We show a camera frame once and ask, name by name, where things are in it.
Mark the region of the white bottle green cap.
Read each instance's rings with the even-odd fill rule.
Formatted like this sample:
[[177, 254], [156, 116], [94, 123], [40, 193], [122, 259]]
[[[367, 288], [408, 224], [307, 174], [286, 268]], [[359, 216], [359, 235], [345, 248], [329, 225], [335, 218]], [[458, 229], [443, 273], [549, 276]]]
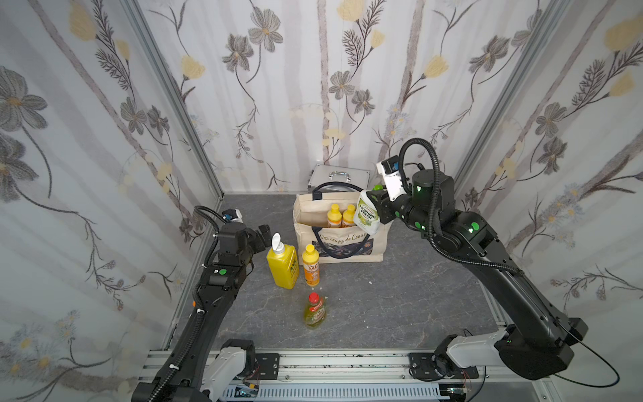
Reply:
[[371, 237], [375, 237], [381, 226], [379, 212], [368, 196], [368, 191], [360, 192], [353, 216], [353, 223]]

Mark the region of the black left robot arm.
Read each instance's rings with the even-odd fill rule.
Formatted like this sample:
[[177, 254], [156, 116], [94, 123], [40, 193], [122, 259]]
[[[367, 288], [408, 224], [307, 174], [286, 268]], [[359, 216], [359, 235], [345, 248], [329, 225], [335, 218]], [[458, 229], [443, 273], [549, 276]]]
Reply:
[[152, 381], [137, 385], [133, 401], [218, 401], [235, 378], [256, 370], [251, 341], [229, 340], [214, 363], [207, 360], [254, 255], [271, 246], [270, 226], [250, 229], [202, 205], [195, 206], [194, 212], [214, 229], [214, 242], [192, 290], [194, 308], [170, 357]]

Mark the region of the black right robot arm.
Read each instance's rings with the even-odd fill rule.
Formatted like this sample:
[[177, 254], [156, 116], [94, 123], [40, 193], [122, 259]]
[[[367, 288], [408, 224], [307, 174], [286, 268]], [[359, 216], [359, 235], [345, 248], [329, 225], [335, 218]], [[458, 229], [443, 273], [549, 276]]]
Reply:
[[532, 284], [480, 214], [455, 207], [453, 179], [440, 172], [432, 145], [412, 138], [377, 169], [384, 186], [368, 191], [368, 200], [380, 221], [397, 219], [419, 232], [438, 254], [470, 271], [510, 318], [494, 333], [447, 336], [430, 359], [432, 375], [500, 366], [540, 380], [569, 368], [587, 324], [561, 312]]

